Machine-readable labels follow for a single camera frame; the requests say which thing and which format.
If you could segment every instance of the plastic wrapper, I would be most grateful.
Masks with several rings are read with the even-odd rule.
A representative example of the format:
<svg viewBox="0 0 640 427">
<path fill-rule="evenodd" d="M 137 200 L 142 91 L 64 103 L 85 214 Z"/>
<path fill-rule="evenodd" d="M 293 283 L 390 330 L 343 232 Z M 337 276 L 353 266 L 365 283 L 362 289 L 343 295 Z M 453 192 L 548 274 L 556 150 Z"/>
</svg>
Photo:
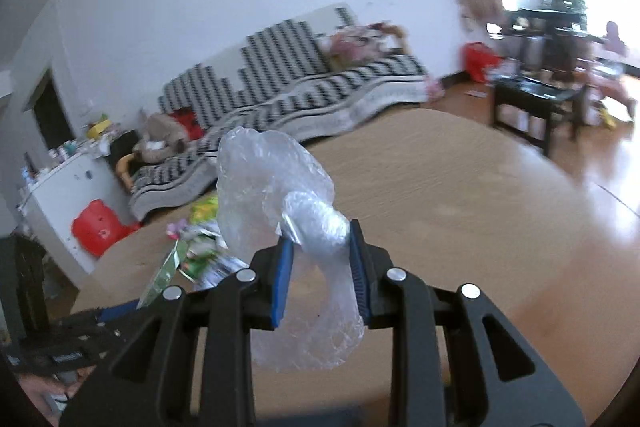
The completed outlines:
<svg viewBox="0 0 640 427">
<path fill-rule="evenodd" d="M 285 315 L 252 330 L 255 362 L 276 371 L 329 369 L 358 345 L 364 325 L 349 264 L 349 222 L 334 184 L 301 145 L 277 131 L 237 127 L 218 150 L 218 224 L 229 252 L 249 263 L 278 234 L 296 244 Z"/>
</svg>

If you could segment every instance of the red plastic bag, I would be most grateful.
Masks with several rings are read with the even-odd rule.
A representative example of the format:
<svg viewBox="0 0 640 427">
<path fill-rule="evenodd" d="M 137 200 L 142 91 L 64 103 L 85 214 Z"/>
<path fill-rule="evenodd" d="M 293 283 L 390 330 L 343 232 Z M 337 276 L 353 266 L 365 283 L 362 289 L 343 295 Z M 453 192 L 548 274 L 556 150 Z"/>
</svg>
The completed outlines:
<svg viewBox="0 0 640 427">
<path fill-rule="evenodd" d="M 139 228 L 139 223 L 130 227 L 123 225 L 102 200 L 94 200 L 74 219 L 71 232 L 86 251 L 100 257 L 109 247 Z"/>
<path fill-rule="evenodd" d="M 469 73 L 474 82 L 486 83 L 484 68 L 495 68 L 502 62 L 494 51 L 482 42 L 468 42 L 462 47 L 462 59 L 465 71 Z"/>
</svg>

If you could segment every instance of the wooden table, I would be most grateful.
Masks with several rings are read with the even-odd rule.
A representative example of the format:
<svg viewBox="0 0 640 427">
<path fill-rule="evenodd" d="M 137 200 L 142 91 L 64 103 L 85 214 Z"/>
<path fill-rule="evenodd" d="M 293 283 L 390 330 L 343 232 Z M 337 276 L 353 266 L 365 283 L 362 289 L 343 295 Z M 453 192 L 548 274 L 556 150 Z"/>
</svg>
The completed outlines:
<svg viewBox="0 0 640 427">
<path fill-rule="evenodd" d="M 369 243 L 430 285 L 474 282 L 539 350 L 589 421 L 610 402 L 640 353 L 638 254 L 590 212 L 588 193 L 510 137 L 449 114 L 383 115 L 313 147 L 335 182 L 335 206 Z M 137 298 L 162 261 L 170 214 L 99 261 L 74 311 Z M 390 331 L 367 331 L 325 372 L 254 370 L 258 414 L 354 401 L 383 402 Z M 380 425 L 384 416 L 379 415 Z"/>
</svg>

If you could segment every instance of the white cabinet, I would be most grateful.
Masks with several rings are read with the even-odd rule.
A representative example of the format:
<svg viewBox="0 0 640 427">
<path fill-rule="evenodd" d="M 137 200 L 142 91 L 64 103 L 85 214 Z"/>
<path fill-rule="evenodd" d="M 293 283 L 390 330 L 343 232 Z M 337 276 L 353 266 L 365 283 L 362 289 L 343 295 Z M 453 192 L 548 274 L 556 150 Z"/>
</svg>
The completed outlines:
<svg viewBox="0 0 640 427">
<path fill-rule="evenodd" d="M 94 200 L 102 200 L 125 225 L 134 221 L 129 196 L 107 162 L 77 154 L 41 176 L 22 207 L 33 233 L 78 288 L 97 259 L 78 244 L 71 224 Z"/>
</svg>

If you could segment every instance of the silver screw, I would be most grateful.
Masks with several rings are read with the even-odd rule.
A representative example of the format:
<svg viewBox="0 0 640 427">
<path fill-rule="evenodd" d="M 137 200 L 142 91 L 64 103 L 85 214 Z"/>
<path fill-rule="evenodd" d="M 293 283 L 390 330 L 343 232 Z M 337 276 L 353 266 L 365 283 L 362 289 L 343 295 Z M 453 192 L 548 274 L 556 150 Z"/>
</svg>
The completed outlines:
<svg viewBox="0 0 640 427">
<path fill-rule="evenodd" d="M 162 297 L 167 301 L 175 301 L 182 295 L 182 288 L 180 286 L 167 286 L 162 292 Z"/>
<path fill-rule="evenodd" d="M 236 279 L 240 282 L 251 282 L 254 281 L 256 277 L 257 275 L 251 268 L 243 268 L 236 272 Z"/>
<path fill-rule="evenodd" d="M 403 281 L 406 279 L 406 272 L 402 268 L 389 268 L 386 271 L 386 276 L 392 281 Z"/>
<path fill-rule="evenodd" d="M 462 291 L 462 295 L 464 295 L 467 299 L 477 299 L 480 296 L 480 288 L 478 288 L 478 286 L 476 286 L 475 284 L 463 284 L 462 288 L 460 288 L 460 291 Z"/>
</svg>

